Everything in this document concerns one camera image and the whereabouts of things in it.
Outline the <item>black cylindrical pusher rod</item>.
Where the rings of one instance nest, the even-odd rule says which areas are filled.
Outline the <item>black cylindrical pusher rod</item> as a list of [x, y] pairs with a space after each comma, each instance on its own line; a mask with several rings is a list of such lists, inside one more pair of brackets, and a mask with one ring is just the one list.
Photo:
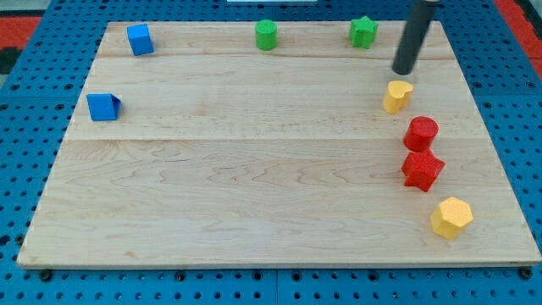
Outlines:
[[409, 75], [413, 71], [437, 7], [438, 0], [413, 1], [392, 64], [396, 74]]

